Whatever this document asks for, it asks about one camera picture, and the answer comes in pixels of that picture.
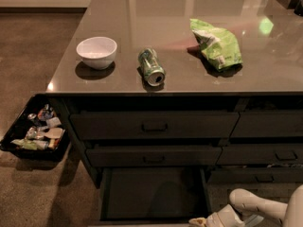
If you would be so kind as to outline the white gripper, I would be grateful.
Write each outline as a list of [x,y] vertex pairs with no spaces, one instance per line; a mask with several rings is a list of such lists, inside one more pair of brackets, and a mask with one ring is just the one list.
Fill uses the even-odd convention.
[[236,210],[227,204],[223,209],[205,218],[192,218],[188,221],[193,227],[256,227],[263,217],[251,215],[241,219]]

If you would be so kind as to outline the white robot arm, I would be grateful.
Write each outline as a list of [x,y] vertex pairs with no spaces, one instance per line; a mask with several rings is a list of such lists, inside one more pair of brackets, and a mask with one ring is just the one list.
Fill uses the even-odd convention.
[[229,195],[230,203],[207,218],[192,218],[192,227],[255,227],[265,218],[279,227],[303,227],[303,185],[287,203],[258,197],[242,188]]

